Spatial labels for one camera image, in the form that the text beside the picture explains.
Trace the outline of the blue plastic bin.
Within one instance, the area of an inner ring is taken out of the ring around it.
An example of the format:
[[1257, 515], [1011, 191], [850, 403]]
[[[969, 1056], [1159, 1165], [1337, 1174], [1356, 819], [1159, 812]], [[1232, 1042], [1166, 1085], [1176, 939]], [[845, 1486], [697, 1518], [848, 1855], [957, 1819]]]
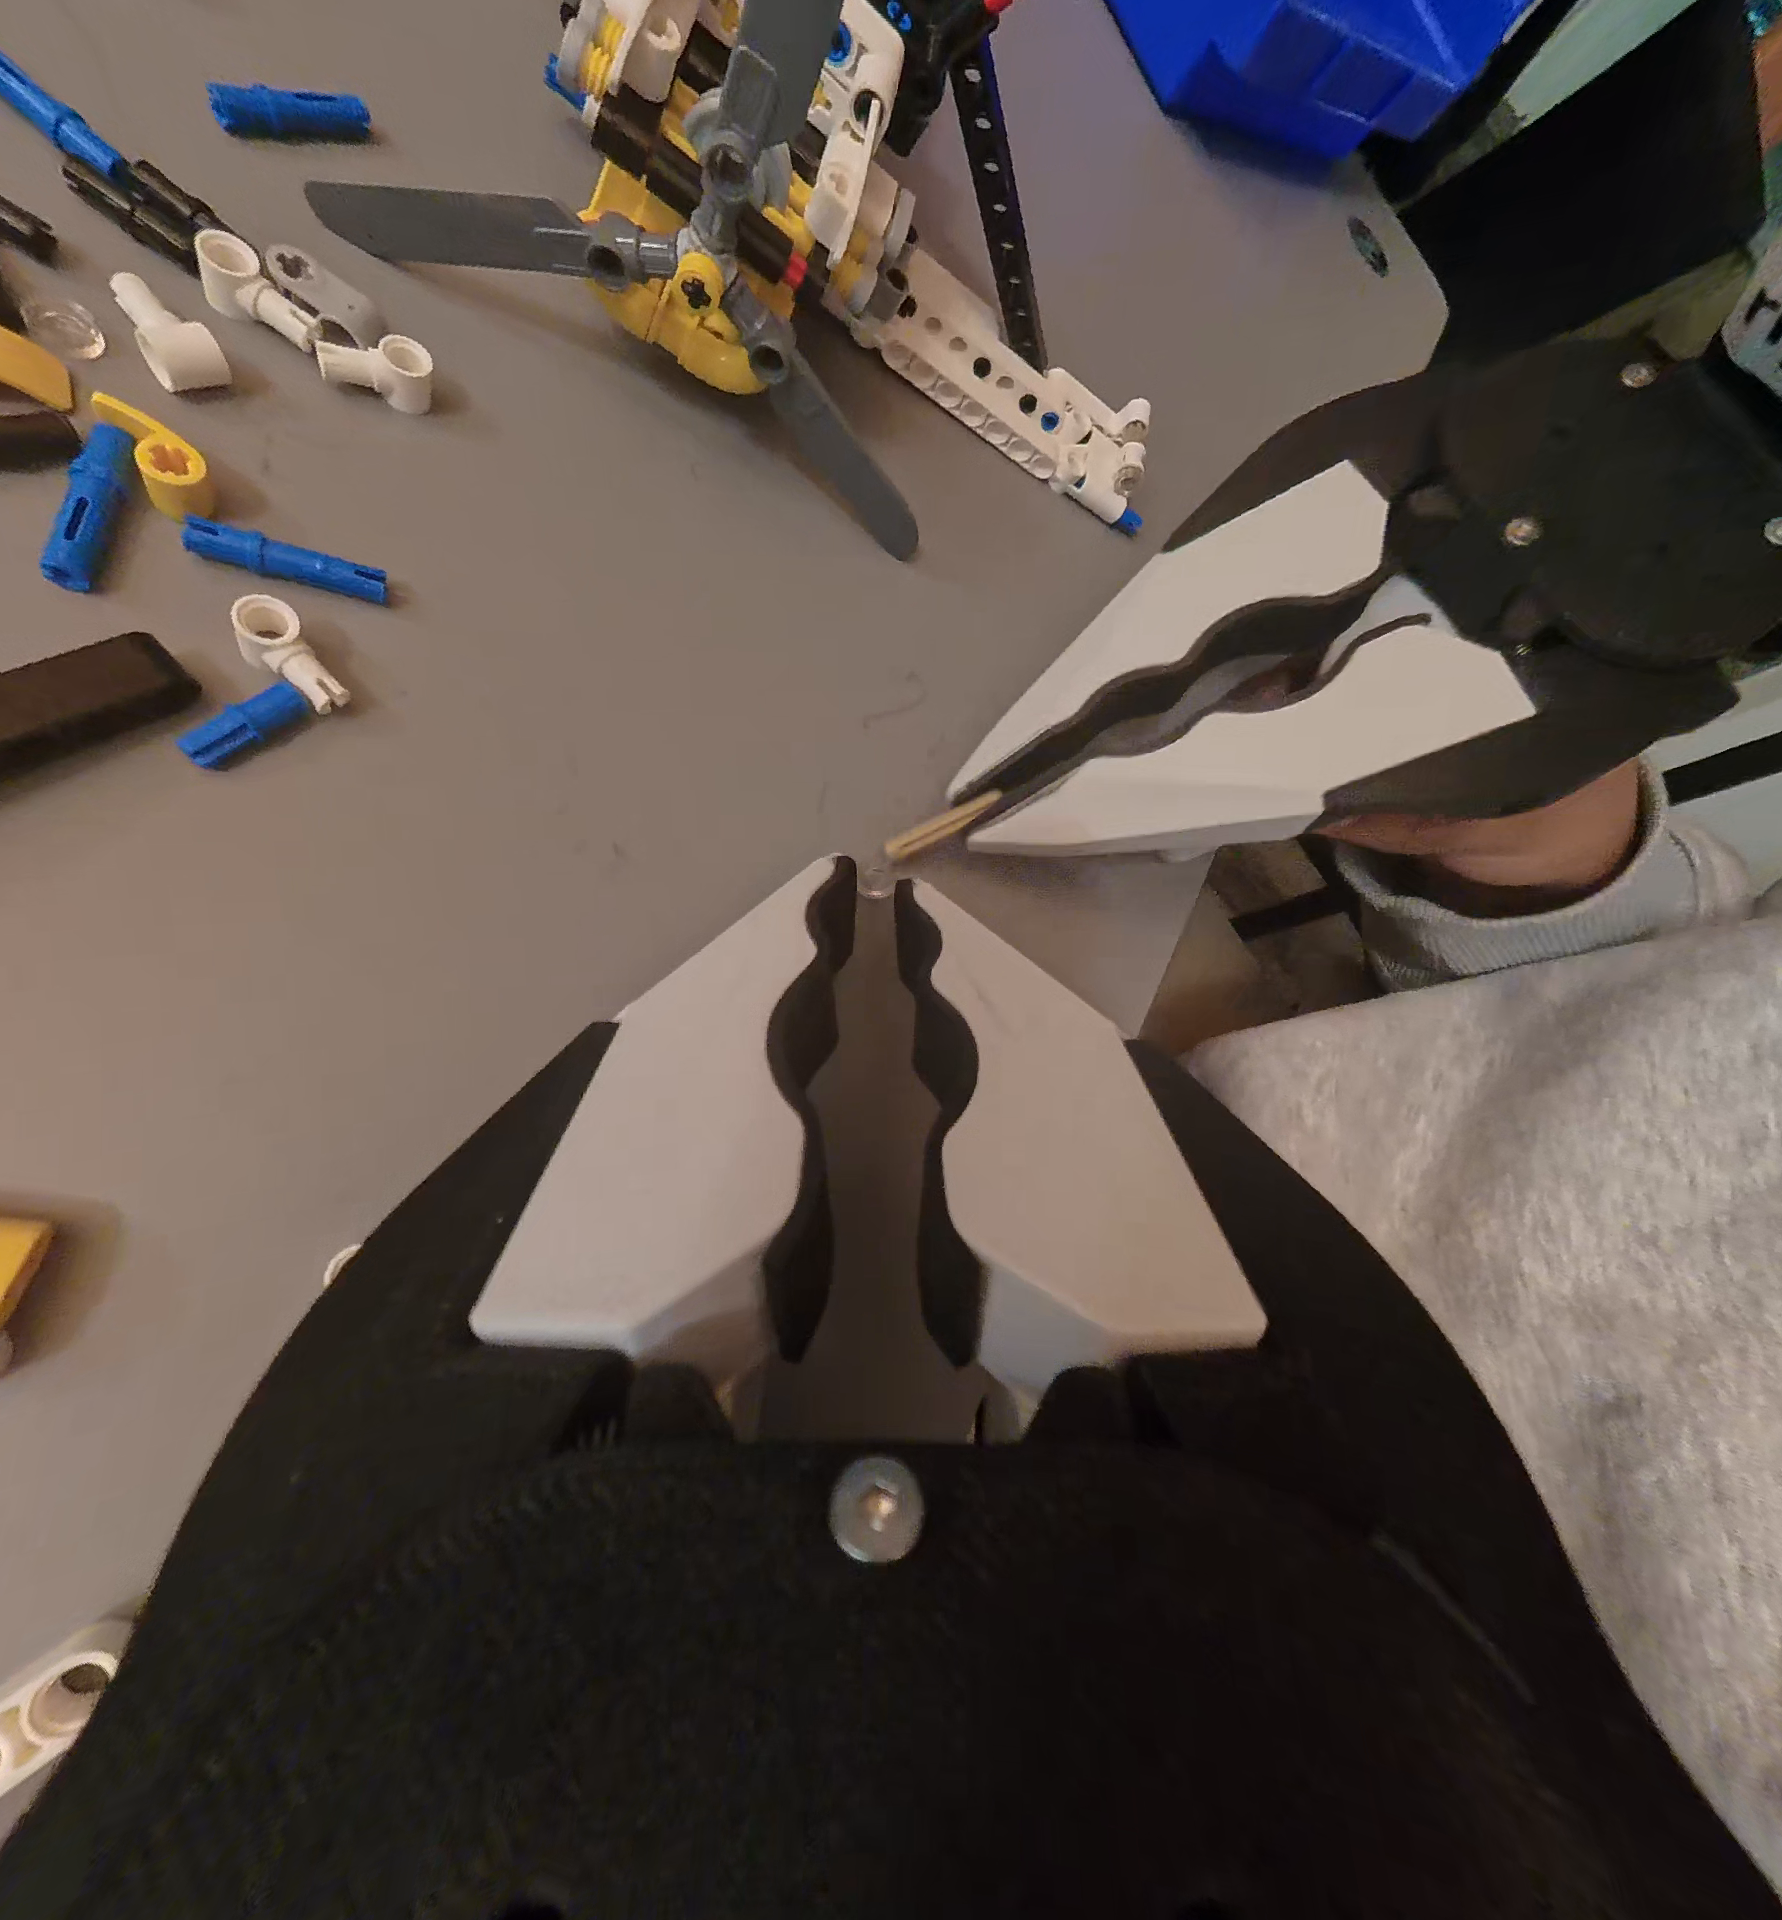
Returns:
[[1421, 137], [1530, 2], [1111, 2], [1173, 118], [1339, 158]]

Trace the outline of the white lego beam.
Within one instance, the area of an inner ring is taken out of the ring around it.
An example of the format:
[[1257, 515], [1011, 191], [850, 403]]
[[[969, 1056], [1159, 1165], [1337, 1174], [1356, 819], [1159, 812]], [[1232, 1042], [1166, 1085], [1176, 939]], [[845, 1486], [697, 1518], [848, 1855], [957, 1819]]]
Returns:
[[133, 1640], [131, 1616], [106, 1616], [0, 1684], [0, 1802], [60, 1762], [81, 1737]]

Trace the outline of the scattered loose lego pieces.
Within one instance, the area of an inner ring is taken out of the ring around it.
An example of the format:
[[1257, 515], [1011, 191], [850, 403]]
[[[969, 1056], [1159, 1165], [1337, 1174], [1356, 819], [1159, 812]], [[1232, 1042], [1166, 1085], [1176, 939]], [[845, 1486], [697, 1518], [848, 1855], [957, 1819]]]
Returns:
[[[308, 354], [328, 383], [375, 393], [401, 415], [426, 415], [430, 351], [388, 334], [375, 306], [309, 255], [258, 252], [155, 164], [124, 157], [1, 50], [0, 104], [61, 157], [72, 194], [159, 257], [198, 275], [210, 312], [267, 329]], [[51, 226], [1, 194], [0, 240], [39, 262], [51, 262], [57, 250]], [[221, 523], [203, 452], [128, 401], [92, 393], [88, 432], [77, 432], [74, 376], [45, 344], [45, 329], [67, 318], [82, 322], [74, 309], [20, 305], [0, 275], [0, 390], [30, 403], [20, 414], [0, 414], [0, 475], [45, 468], [66, 475], [39, 555], [39, 575], [49, 585], [69, 593], [96, 590], [128, 505], [143, 492], [154, 511], [176, 527], [191, 556], [375, 608], [389, 603], [389, 580], [375, 567]]]

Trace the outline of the person's grey sweatshirt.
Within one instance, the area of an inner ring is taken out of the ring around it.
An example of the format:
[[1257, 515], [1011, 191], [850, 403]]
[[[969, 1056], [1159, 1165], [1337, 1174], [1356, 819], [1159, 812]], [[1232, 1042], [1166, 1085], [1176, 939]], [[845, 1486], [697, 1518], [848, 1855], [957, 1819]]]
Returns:
[[1639, 1696], [1782, 1897], [1782, 881], [1740, 923], [1188, 1067], [1452, 1339]]

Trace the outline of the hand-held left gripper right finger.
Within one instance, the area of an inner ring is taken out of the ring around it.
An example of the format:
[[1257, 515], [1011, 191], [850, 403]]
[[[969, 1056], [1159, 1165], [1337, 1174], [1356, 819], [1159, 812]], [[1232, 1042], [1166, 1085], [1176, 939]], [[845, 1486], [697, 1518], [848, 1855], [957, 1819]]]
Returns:
[[935, 1100], [918, 1279], [1013, 1420], [1071, 1371], [1249, 1351], [1266, 1315], [1117, 1026], [924, 881], [894, 899]]

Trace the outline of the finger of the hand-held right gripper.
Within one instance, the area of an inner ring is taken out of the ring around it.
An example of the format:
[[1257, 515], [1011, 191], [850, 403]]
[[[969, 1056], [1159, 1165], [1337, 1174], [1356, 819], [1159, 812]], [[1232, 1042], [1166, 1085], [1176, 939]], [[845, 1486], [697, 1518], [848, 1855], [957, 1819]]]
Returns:
[[1187, 856], [1301, 833], [1340, 789], [1536, 718], [1512, 662], [1459, 634], [1407, 577], [1263, 618], [1260, 653], [1208, 664], [1158, 712], [1001, 781], [969, 849]]
[[953, 801], [1056, 784], [1097, 756], [1152, 756], [1222, 714], [1268, 719], [1362, 694], [1372, 649], [1408, 636], [1374, 616], [1387, 507], [1337, 463], [1150, 559], [1014, 702], [948, 786]]

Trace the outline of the tan lego pin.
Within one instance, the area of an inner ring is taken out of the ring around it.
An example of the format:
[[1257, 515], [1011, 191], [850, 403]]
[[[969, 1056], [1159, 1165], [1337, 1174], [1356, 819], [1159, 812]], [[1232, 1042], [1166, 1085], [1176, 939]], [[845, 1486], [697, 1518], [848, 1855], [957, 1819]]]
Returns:
[[1004, 801], [1004, 794], [998, 789], [983, 790], [974, 799], [948, 807], [903, 833], [887, 839], [880, 846], [880, 856], [894, 866], [903, 866], [913, 858], [948, 845], [950, 841], [960, 839], [964, 833], [975, 827], [989, 812], [994, 812]]

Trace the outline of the black flat lego beam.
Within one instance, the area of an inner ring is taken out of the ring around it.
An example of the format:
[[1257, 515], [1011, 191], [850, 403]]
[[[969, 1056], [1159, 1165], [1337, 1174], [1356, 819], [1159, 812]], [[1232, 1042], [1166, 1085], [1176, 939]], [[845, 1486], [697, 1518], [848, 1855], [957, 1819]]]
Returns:
[[150, 633], [0, 672], [0, 784], [193, 709], [200, 680]]

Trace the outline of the lego aircraft model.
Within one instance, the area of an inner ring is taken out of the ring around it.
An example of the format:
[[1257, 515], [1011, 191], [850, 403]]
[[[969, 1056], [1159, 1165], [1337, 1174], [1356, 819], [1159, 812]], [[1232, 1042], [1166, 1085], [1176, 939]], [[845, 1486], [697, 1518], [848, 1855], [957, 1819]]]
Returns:
[[[896, 559], [903, 493], [802, 356], [825, 311], [1011, 464], [1122, 534], [1150, 407], [1050, 364], [991, 39], [1001, 2], [560, 4], [544, 80], [602, 158], [572, 213], [540, 196], [308, 182], [321, 225], [401, 265], [562, 275], [726, 397], [761, 397]], [[991, 262], [986, 305], [919, 246], [884, 166], [950, 101]]]

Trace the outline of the person's right forearm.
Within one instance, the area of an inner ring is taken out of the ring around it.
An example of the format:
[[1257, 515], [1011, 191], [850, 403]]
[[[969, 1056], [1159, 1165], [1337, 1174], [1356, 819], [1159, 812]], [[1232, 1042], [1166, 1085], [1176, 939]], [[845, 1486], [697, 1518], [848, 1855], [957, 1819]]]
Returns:
[[1497, 819], [1368, 813], [1323, 836], [1387, 992], [1743, 920], [1755, 899], [1743, 858], [1645, 760]]

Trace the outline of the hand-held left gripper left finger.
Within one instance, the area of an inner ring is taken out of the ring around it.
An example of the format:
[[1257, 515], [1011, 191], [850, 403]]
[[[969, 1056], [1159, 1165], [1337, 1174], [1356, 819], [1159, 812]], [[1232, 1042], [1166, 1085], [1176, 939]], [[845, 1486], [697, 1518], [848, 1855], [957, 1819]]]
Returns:
[[854, 858], [818, 858], [602, 1026], [470, 1310], [482, 1345], [683, 1365], [730, 1417], [753, 1416], [829, 1292], [808, 1091], [838, 1043], [854, 918]]

